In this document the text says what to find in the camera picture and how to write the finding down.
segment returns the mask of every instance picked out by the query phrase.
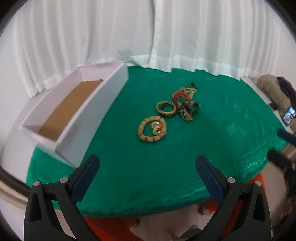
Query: orange cloth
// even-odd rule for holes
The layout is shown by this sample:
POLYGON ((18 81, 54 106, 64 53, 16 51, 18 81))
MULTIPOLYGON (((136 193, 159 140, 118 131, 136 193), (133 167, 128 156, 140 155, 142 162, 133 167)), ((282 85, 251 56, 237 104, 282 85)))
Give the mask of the orange cloth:
POLYGON ((135 225, 134 218, 83 217, 102 241, 143 241, 129 230, 135 225))
MULTIPOLYGON (((248 184, 253 184, 254 181, 256 180, 259 180, 262 185, 263 185, 263 188, 265 189, 265 183, 264 183, 264 180, 263 180, 263 176, 261 173, 259 173, 257 176, 253 177, 249 182, 247 182, 248 184)), ((241 207, 242 207, 242 203, 243 201, 238 201, 233 209, 233 212, 232 214, 230 215, 230 218, 227 222, 227 225, 226 227, 224 228, 222 234, 220 237, 224 237, 228 234, 231 233, 231 230, 233 229, 234 225, 235 225, 235 221, 237 220, 237 217, 239 215, 239 211, 241 210, 241 207)), ((212 199, 209 199, 206 203, 206 209, 211 212, 211 213, 214 213, 219 207, 219 204, 214 202, 212 199)))

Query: curtain fold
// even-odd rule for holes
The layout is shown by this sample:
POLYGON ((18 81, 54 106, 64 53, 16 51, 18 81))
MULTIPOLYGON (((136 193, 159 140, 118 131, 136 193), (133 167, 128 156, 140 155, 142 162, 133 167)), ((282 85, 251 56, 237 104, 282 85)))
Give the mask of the curtain fold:
POLYGON ((114 60, 258 78, 274 67, 279 21, 264 0, 29 0, 13 41, 34 96, 78 66, 114 60))

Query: green tablecloth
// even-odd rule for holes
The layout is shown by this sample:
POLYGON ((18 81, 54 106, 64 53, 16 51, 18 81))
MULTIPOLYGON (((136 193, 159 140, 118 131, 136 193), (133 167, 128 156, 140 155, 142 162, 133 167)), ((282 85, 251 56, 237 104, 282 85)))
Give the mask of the green tablecloth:
MULTIPOLYGON (((281 149, 282 125, 270 107, 243 81, 205 71, 165 73, 129 68, 129 81, 114 101, 84 159, 95 153, 100 169, 79 210, 89 216, 125 217, 185 207, 209 197, 195 170, 204 154, 225 176, 247 182, 267 164, 270 148, 281 149), (171 101, 178 88, 194 82, 193 100, 201 104, 194 119, 167 119, 168 134, 158 142, 140 141, 137 128, 157 115, 158 101, 171 101)), ((27 184, 69 176, 73 168, 36 149, 27 184)))

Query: white box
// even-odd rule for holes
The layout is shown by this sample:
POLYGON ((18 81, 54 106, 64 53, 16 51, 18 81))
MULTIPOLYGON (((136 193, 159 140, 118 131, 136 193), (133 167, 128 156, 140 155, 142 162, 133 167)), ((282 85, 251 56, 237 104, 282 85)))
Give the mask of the white box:
POLYGON ((101 121, 127 80, 128 71, 124 62, 78 67, 37 103, 19 129, 44 152, 69 166, 78 167, 101 121), (87 91, 83 86, 91 91, 89 95, 85 94, 87 91), (77 97, 80 99, 87 96, 85 101, 80 100, 83 101, 80 106, 75 103, 78 98, 71 101, 75 93, 79 93, 77 97), (73 106, 79 106, 69 121, 65 115, 70 116, 66 112, 71 108, 64 108, 64 111, 62 108, 67 105, 72 112, 73 106), (59 115, 63 121, 54 118, 59 115))

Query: smartphone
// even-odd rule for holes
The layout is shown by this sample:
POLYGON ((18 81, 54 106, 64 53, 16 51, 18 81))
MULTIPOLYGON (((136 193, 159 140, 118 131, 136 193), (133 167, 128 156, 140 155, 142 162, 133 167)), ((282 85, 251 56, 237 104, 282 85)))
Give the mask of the smartphone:
POLYGON ((288 126, 291 121, 293 120, 293 118, 296 116, 296 112, 293 109, 293 107, 291 106, 288 111, 285 113, 285 115, 283 116, 283 122, 286 126, 288 126))

